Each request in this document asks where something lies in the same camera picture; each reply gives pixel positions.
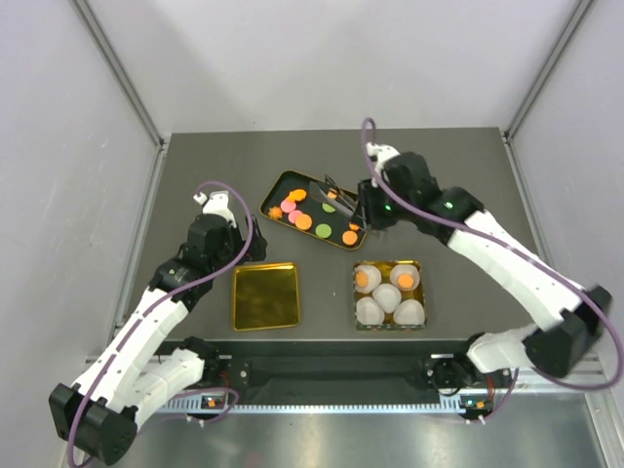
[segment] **black tray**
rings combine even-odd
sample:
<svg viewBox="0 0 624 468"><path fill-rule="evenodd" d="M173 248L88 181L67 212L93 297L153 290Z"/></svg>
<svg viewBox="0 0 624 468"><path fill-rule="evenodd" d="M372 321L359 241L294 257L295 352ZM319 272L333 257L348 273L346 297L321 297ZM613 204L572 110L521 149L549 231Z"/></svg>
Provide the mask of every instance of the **black tray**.
<svg viewBox="0 0 624 468"><path fill-rule="evenodd" d="M362 241L364 241L364 238L366 237L366 232L362 229L357 231L358 241L353 246L347 246L343 244L342 233L349 230L349 220L338 211L334 213L326 213L321 206L322 204L313 200L312 197L310 197L309 193L305 200L303 200L303 202L299 202L296 204L296 208L298 210L301 210L305 214L312 217L312 227L310 227L309 230L302 231L301 229L298 229L294 224L290 223L288 214L284 214L281 219L273 219L269 217L269 209L272 207L279 207L280 204L286 199L286 197L289 196L289 194L293 190L296 190L297 188L302 188L306 192L309 192L309 184L311 181L322 182L317 178L297 173L295 171L285 171L273 184L273 188L271 188L271 191L262 202L262 205L260 205L260 212L262 213L262 215L268 217L269 219L287 225L292 229L320 239L321 241L329 242L330 244L334 244L337 247L341 247L349 251L354 251L358 249L362 245ZM357 195L353 192L350 192L348 190L344 190L344 192L347 195L351 196L354 200L357 198ZM323 223L328 224L331 228L331 235L328 239L323 239L314 233L316 226Z"/></svg>

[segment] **wall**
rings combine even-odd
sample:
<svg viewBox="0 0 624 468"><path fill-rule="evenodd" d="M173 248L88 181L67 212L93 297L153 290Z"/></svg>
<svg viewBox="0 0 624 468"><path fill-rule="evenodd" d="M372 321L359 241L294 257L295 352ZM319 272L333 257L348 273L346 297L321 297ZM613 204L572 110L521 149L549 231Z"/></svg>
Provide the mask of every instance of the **wall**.
<svg viewBox="0 0 624 468"><path fill-rule="evenodd" d="M163 134L507 127L569 0L91 0Z"/></svg>
<svg viewBox="0 0 624 468"><path fill-rule="evenodd" d="M109 331L155 148L69 2L0 18L0 452L57 466L48 396Z"/></svg>
<svg viewBox="0 0 624 468"><path fill-rule="evenodd" d="M624 334L624 3L596 2L516 138L537 214L557 266L615 296ZM610 338L601 358L612 373ZM624 415L624 384L615 391Z"/></svg>

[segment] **pink disc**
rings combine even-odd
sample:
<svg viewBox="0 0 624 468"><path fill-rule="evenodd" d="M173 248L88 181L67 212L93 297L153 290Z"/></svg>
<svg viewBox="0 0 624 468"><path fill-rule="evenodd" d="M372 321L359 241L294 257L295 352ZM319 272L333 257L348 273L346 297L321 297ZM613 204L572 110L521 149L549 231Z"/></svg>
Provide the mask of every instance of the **pink disc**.
<svg viewBox="0 0 624 468"><path fill-rule="evenodd" d="M284 200L280 205L280 208L284 213L290 213L296 208L296 203L290 200Z"/></svg>
<svg viewBox="0 0 624 468"><path fill-rule="evenodd" d="M296 219L300 216L303 215L302 212L300 212L299 210L294 210L293 212L289 213L289 221L294 224L294 222L296 221Z"/></svg>

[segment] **rectangular tray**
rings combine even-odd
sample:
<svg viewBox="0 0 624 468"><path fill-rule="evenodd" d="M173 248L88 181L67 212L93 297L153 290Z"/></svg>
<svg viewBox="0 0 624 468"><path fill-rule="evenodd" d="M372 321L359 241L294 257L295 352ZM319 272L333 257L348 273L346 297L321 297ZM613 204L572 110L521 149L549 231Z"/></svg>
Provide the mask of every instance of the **rectangular tray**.
<svg viewBox="0 0 624 468"><path fill-rule="evenodd" d="M309 236L315 237L316 239L320 239L321 241L329 242L330 244L349 251L354 251L358 249L362 245L362 242L366 237L366 232L364 232L362 229L357 231L358 242L356 242L353 246L346 246L342 243L342 233L349 229L349 220L338 212L324 212L322 204L315 200L312 200L309 195L303 202L297 203L296 207L298 210L301 210L302 212L312 217L312 227L308 231L302 231L300 229L297 229L294 224L291 224L289 222L287 214L284 214L281 219L272 219L271 217L269 217L269 209L271 207L279 207L280 204L286 199L286 197L288 197L289 194L297 188L303 188L307 192L308 185L311 181L318 182L320 180L295 171L283 172L278 177L277 181L273 184L273 188L271 188L271 190L269 191L268 195L262 202L262 205L260 205L260 212L262 213L262 215L268 217L271 220L284 224L298 232L302 232ZM350 192L348 190L344 190L344 192L347 195L351 196L353 199L357 198L357 194L353 192ZM316 228L316 226L321 223L328 224L331 227L331 235L328 239L323 239L314 233L314 229Z"/></svg>
<svg viewBox="0 0 624 468"><path fill-rule="evenodd" d="M372 297L372 294L363 294L361 292L357 292L355 291L355 269L360 266L360 265L373 265L376 266L379 271L381 272L381 284L390 284L390 272L392 271L392 268L394 268L396 265L399 264L407 264L407 265L413 265L416 267L416 269L418 270L418 273L420 274L420 283L418 284L418 287L413 290L413 291L401 291L401 301L407 300L407 299L415 299L417 301L419 301L422 304L422 307L425 309L425 323L423 325L397 325L394 323L393 320L393 315L392 314L386 314L386 318L383 321L383 324L381 325L362 325L360 322L358 322L357 316L356 316L356 308L355 308L355 304L358 302L358 300L360 300L362 297L367 297L370 296ZM422 270L420 267L420 263L418 263L415 260L396 260L396 261L360 261L358 263L356 263L353 266L353 296L354 296L354 301L353 301L353 318L355 320L355 325L356 328L358 330L362 330L362 331L375 331L375 330L418 330L418 329L424 329L425 326L427 325L427 306L425 304L425 293L424 290L422 288Z"/></svg>
<svg viewBox="0 0 624 468"><path fill-rule="evenodd" d="M294 263L239 266L232 280L232 328L237 332L295 327L301 321Z"/></svg>

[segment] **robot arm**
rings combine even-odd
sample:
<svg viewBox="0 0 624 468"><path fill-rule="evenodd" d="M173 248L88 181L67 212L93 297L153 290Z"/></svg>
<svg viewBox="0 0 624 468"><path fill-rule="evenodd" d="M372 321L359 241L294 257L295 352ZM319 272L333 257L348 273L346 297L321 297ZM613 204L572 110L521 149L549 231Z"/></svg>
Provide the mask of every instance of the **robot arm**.
<svg viewBox="0 0 624 468"><path fill-rule="evenodd" d="M191 337L169 361L141 376L158 346L213 283L164 297L225 266L244 245L227 192L213 192L210 198L200 193L195 201L202 205L202 214L190 225L177 255L157 268L128 322L71 387L59 384L50 395L58 436L68 440L78 406L95 387L79 421L75 447L107 465L126 453L142 424L176 393L199 381L210 382L219 373L216 350ZM264 260L266 241L255 219L248 235L253 239L242 262Z"/></svg>
<svg viewBox="0 0 624 468"><path fill-rule="evenodd" d="M552 269L510 236L474 196L459 187L441 190L422 156L372 143L368 143L367 151L375 171L408 203L504 241L529 259L525 261L489 240L405 210L377 187L374 179L360 182L352 222L375 230L399 220L413 222L418 230L436 237L482 268L521 303L534 322L521 329L469 339L465 352L457 358L465 368L464 382L471 384L484 373L512 367L536 367L555 377L565 377L602 333L589 306L565 285L540 271L536 264ZM606 290L598 286L586 293L601 310L608 310L611 296Z"/></svg>

